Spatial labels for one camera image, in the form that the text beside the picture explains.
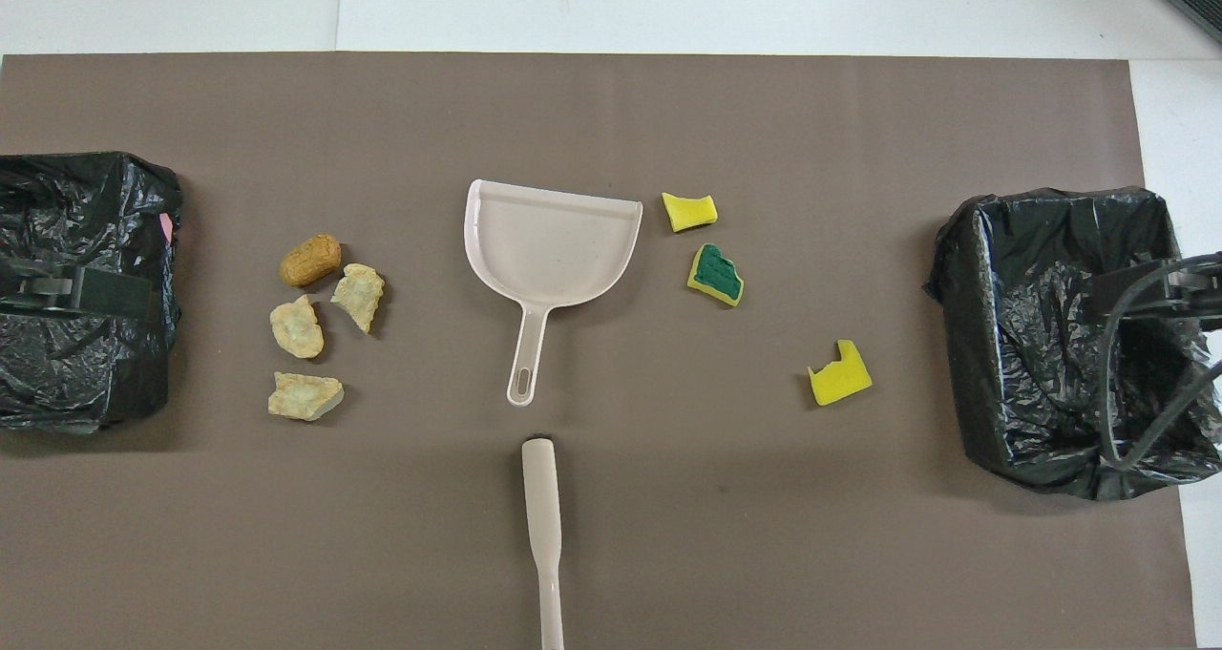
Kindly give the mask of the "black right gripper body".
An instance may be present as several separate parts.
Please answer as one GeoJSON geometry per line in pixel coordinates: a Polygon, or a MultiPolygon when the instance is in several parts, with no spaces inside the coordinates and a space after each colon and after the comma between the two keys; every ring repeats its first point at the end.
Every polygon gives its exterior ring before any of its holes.
{"type": "Polygon", "coordinates": [[[1201,331],[1221,327],[1221,254],[1210,253],[1176,263],[1165,276],[1161,319],[1198,323],[1201,331]]]}

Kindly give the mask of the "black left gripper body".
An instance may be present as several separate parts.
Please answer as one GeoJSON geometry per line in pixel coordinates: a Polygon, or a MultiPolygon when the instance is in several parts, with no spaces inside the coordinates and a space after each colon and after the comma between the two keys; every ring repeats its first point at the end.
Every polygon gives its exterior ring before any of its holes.
{"type": "Polygon", "coordinates": [[[2,312],[56,312],[73,305],[75,272],[46,261],[1,259],[2,312]]]}

